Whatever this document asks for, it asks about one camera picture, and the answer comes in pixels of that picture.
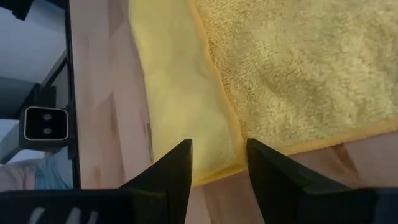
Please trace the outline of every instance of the black plastic part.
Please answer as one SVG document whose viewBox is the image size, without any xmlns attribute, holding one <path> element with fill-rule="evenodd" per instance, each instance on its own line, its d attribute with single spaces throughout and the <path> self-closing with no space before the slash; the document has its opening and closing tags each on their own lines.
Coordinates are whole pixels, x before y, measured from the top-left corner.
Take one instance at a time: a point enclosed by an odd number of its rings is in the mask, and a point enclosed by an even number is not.
<svg viewBox="0 0 398 224">
<path fill-rule="evenodd" d="M 73 187 L 80 189 L 80 161 L 78 150 L 78 129 L 76 116 L 76 101 L 75 101 L 75 73 L 73 71 L 73 47 L 72 47 L 72 30 L 70 24 L 70 4 L 69 0 L 65 1 L 65 34 L 67 40 L 67 69 L 68 69 L 68 87 L 69 87 L 69 105 L 68 111 L 70 114 L 70 133 L 71 139 L 68 145 L 68 155 L 72 159 L 73 171 Z"/>
<path fill-rule="evenodd" d="M 53 118 L 44 120 L 50 113 Z M 52 134 L 41 134 L 50 128 Z M 56 153 L 65 147 L 68 139 L 68 112 L 58 108 L 27 107 L 19 119 L 19 145 L 23 149 Z"/>
<path fill-rule="evenodd" d="M 166 192 L 169 223 L 185 223 L 192 182 L 192 140 L 185 139 L 136 178 L 121 186 L 150 192 Z"/>
<path fill-rule="evenodd" d="M 397 189 L 335 182 L 248 139 L 249 176 L 265 223 L 397 223 Z"/>
<path fill-rule="evenodd" d="M 0 7 L 12 11 L 17 19 L 24 21 L 32 3 L 33 0 L 0 0 Z"/>
<path fill-rule="evenodd" d="M 68 223 L 183 224 L 191 181 L 192 141 L 186 139 L 117 190 L 0 193 L 0 223 L 66 223 L 74 218 Z M 96 222 L 88 222 L 93 217 Z"/>
<path fill-rule="evenodd" d="M 39 84 L 35 84 L 30 91 L 29 95 L 25 98 L 25 101 L 21 105 L 18 112 L 15 114 L 14 119 L 19 119 L 21 114 L 28 106 L 45 106 L 54 108 L 57 101 L 57 88 L 49 86 L 47 88 L 41 88 Z"/>
</svg>

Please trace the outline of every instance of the towel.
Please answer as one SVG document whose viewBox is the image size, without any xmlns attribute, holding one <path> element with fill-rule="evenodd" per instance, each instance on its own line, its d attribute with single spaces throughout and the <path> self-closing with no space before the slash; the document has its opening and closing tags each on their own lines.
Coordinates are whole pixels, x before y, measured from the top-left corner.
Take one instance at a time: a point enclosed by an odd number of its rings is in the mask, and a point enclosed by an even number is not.
<svg viewBox="0 0 398 224">
<path fill-rule="evenodd" d="M 154 159 L 193 139 L 193 184 L 398 127 L 398 1 L 130 0 Z"/>
</svg>

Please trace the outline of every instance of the black frame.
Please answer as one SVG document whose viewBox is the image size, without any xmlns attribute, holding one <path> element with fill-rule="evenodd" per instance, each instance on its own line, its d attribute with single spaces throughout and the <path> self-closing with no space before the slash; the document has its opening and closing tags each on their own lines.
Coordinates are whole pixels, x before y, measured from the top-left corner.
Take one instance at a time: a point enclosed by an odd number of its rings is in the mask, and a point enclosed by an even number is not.
<svg viewBox="0 0 398 224">
<path fill-rule="evenodd" d="M 246 151 L 265 223 L 398 223 L 397 188 L 351 189 L 256 139 L 248 139 Z"/>
<path fill-rule="evenodd" d="M 68 70 L 68 88 L 69 88 L 69 113 L 70 113 L 70 132 L 73 137 L 68 145 L 70 159 L 72 160 L 72 174 L 73 174 L 73 188 L 80 189 L 80 162 L 78 150 L 78 130 L 77 130 L 77 116 L 76 116 L 76 101 L 75 101 L 75 74 L 73 71 L 73 49 L 72 49 L 72 29 L 70 23 L 70 5 L 69 0 L 65 1 L 65 35 L 67 40 L 67 56 L 66 66 Z"/>
<path fill-rule="evenodd" d="M 0 193 L 1 223 L 185 223 L 192 183 L 192 140 L 184 139 L 118 189 Z"/>
<path fill-rule="evenodd" d="M 32 3 L 33 0 L 0 0 L 0 7 L 10 10 L 17 19 L 25 20 Z"/>
</svg>

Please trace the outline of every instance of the wooden surface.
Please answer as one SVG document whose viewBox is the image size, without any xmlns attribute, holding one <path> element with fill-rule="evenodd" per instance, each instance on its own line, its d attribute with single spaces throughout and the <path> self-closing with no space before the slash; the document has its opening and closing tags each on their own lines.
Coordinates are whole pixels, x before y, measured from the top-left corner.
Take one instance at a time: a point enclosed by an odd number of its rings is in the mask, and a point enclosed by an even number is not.
<svg viewBox="0 0 398 224">
<path fill-rule="evenodd" d="M 118 187 L 150 164 L 142 70 L 126 0 L 70 0 L 81 184 Z M 352 187 L 398 186 L 398 133 L 292 156 Z M 263 223 L 248 174 L 192 189 L 186 223 Z"/>
<path fill-rule="evenodd" d="M 127 1 L 70 0 L 83 188 L 118 187 L 150 164 L 141 65 Z"/>
</svg>

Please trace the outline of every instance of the cloth fold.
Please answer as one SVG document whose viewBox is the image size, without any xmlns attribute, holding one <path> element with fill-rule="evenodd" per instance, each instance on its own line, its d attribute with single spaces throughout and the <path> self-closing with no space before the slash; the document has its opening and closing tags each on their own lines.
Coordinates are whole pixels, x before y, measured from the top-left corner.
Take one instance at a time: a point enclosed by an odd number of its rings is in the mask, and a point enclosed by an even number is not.
<svg viewBox="0 0 398 224">
<path fill-rule="evenodd" d="M 193 184 L 398 127 L 398 1 L 130 0 L 154 160 L 193 139 Z"/>
</svg>

